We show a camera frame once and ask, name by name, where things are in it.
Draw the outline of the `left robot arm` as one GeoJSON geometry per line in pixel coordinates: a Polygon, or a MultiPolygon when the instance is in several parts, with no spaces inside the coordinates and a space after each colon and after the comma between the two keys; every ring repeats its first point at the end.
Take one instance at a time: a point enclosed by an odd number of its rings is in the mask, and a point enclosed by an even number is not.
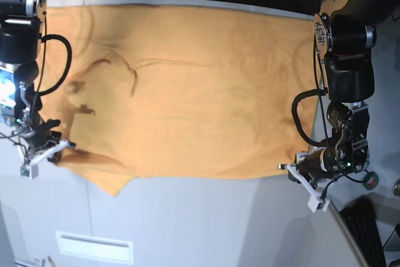
{"type": "Polygon", "coordinates": [[[319,187],[321,181],[333,184],[363,171],[368,161],[366,100],[375,91],[371,54],[376,26],[388,18],[398,2],[348,0],[331,14],[316,15],[312,56],[316,88],[298,94],[291,106],[296,129],[312,151],[298,153],[293,163],[279,166],[291,181],[308,191],[311,211],[327,210],[329,206],[328,188],[319,187]],[[313,96],[330,100],[328,107],[321,108],[322,141],[304,132],[298,115],[299,103],[313,96]]]}

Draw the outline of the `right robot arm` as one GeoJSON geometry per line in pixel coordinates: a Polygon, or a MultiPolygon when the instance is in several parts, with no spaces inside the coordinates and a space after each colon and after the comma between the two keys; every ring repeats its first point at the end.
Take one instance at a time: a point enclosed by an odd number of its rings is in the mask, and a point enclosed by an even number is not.
{"type": "Polygon", "coordinates": [[[69,41],[47,33],[47,0],[1,0],[1,122],[12,128],[2,134],[18,148],[22,177],[38,176],[39,164],[47,160],[57,163],[64,148],[74,143],[63,139],[56,131],[58,119],[43,120],[39,112],[41,97],[57,90],[66,79],[72,61],[69,41]],[[38,65],[39,54],[45,54],[49,41],[64,44],[67,52],[66,67],[61,78],[51,88],[41,91],[44,66],[38,65]]]}

